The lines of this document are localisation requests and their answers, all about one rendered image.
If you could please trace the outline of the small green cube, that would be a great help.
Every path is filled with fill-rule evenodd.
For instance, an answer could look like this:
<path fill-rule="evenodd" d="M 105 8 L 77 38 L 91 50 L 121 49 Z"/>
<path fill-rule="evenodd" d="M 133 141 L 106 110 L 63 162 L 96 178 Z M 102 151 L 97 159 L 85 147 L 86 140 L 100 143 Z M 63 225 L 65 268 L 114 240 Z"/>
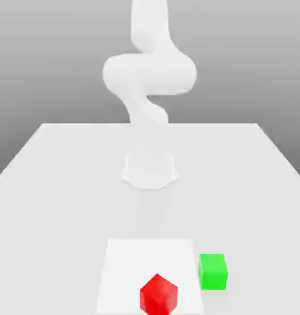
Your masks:
<path fill-rule="evenodd" d="M 199 254 L 198 277 L 201 290 L 225 290 L 228 275 L 223 253 Z"/>

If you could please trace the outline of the small red cube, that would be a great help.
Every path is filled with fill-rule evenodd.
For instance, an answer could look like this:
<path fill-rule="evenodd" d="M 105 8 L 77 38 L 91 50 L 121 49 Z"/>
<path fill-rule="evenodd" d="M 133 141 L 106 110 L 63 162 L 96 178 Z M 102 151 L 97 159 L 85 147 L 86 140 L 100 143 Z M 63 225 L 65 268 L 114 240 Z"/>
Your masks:
<path fill-rule="evenodd" d="M 178 293 L 178 286 L 156 274 L 140 289 L 140 308 L 148 315 L 170 315 Z"/>

